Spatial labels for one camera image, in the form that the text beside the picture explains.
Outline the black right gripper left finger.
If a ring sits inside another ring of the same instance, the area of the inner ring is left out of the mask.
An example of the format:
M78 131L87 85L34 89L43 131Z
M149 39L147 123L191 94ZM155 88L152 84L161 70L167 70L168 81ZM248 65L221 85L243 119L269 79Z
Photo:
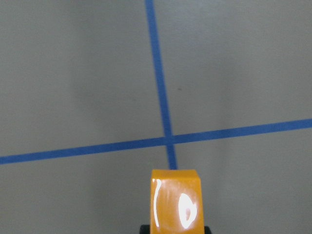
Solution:
M150 234L150 225L141 225L139 228L139 234Z

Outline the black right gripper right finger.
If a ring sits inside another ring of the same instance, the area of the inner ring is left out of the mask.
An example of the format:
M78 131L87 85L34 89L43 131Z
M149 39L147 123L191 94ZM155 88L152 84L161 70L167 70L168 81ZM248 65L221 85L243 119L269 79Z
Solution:
M204 233L205 234L211 234L211 230L210 230L210 228L208 226L204 227Z

